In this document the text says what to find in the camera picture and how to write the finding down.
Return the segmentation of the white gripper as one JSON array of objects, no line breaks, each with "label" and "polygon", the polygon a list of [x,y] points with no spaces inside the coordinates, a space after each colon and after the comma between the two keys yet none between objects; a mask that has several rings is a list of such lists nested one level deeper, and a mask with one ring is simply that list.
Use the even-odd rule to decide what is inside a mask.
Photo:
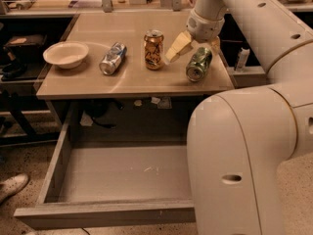
[{"label": "white gripper", "polygon": [[220,33],[225,20],[205,19],[192,10],[187,19],[187,30],[181,32],[165,54],[169,63],[176,61],[180,56],[189,52],[193,39],[199,43],[210,42],[211,50],[220,53]]}]

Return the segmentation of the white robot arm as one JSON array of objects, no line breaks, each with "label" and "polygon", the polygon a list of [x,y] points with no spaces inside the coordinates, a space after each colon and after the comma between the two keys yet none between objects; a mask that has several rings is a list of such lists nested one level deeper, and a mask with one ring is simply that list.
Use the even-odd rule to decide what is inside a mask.
[{"label": "white robot arm", "polygon": [[199,235],[285,235],[279,164],[313,145],[313,31],[277,0],[197,0],[187,30],[213,39],[231,14],[264,86],[215,94],[192,113],[187,160]]}]

